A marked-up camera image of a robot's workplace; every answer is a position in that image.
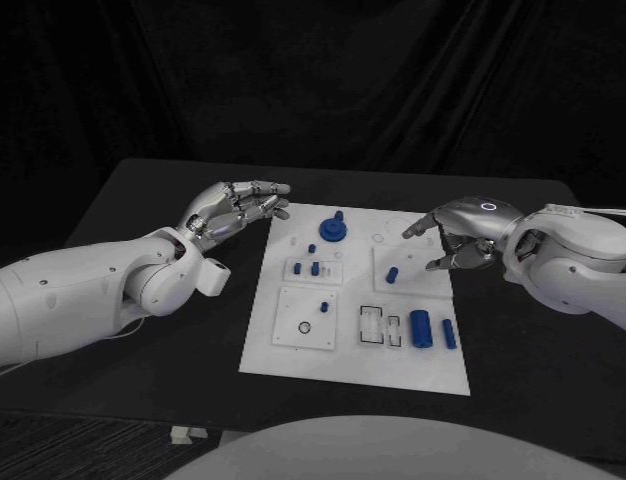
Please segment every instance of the black table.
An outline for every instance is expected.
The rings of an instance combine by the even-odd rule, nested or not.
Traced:
[[[576,203],[566,185],[545,180],[134,159],[121,162],[68,245],[175,226],[212,183],[250,179],[290,183],[294,202],[413,212],[465,195],[524,212]],[[130,337],[0,377],[0,410],[243,431],[320,416],[398,415],[480,427],[568,455],[626,459],[626,332],[593,314],[550,310],[498,267],[452,273],[470,397],[238,373],[269,228],[257,222],[211,252],[232,270],[220,297],[196,293]]]

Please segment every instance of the robotic hand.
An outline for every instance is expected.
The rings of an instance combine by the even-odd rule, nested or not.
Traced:
[[[426,269],[478,269],[501,258],[505,279],[571,314],[599,313],[626,329],[626,228],[594,210],[561,205],[524,216],[512,205],[467,197],[436,208],[404,238],[439,227],[450,255]]]
[[[271,182],[221,182],[194,200],[176,228],[2,268],[0,365],[61,355],[133,321],[169,315],[195,289],[220,295],[231,272],[204,253],[256,220],[289,218],[279,194],[290,190]]]

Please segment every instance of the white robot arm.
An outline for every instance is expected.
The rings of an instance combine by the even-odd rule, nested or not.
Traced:
[[[194,290],[215,296],[228,268],[204,253],[260,218],[289,218],[289,185],[218,183],[176,229],[35,255],[0,269],[0,365],[61,355],[133,321],[173,313]]]
[[[505,279],[541,303],[593,311],[626,329],[626,228],[600,214],[626,211],[547,205],[525,217],[505,202],[467,197],[433,210],[404,237],[439,226],[453,253],[429,271],[483,268],[502,258]]]

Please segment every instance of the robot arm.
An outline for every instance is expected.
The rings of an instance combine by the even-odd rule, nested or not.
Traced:
[[[590,311],[626,329],[626,228],[594,213],[547,205],[527,218],[512,205],[467,197],[439,207],[404,237],[442,229],[452,253],[427,270],[473,269],[502,259],[505,279],[553,309]]]
[[[220,295],[228,268],[204,253],[260,218],[289,218],[289,185],[218,183],[179,225],[127,242],[35,255],[0,269],[0,365],[61,355],[133,321]]]

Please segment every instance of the white board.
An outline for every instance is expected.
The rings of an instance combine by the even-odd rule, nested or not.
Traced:
[[[338,210],[345,215],[348,234],[341,242],[331,243],[320,238],[319,226]],[[292,218],[273,219],[270,227],[240,372],[469,395],[450,274],[424,270],[429,260],[444,255],[439,230],[408,240],[401,236],[424,214],[296,203],[287,211]],[[315,253],[309,253],[309,244],[318,247]],[[339,269],[331,269],[328,280],[322,272],[309,274],[313,262],[320,268],[332,265]],[[302,263],[299,275],[293,274],[296,263]],[[390,266],[400,269],[395,284],[385,280]],[[323,313],[319,305],[326,294],[335,298]],[[375,318],[369,323],[368,316],[364,320],[362,306],[382,309],[380,324]],[[320,322],[332,319],[325,316],[332,308],[331,334],[332,322]],[[413,310],[430,314],[431,348],[413,346]],[[446,318],[453,322],[454,350],[447,349],[443,336]],[[310,331],[302,334],[297,331],[305,321]],[[364,322],[372,328],[367,338],[382,337],[382,343],[361,341]],[[290,335],[284,341],[281,332]],[[333,341],[326,345],[331,335]]]

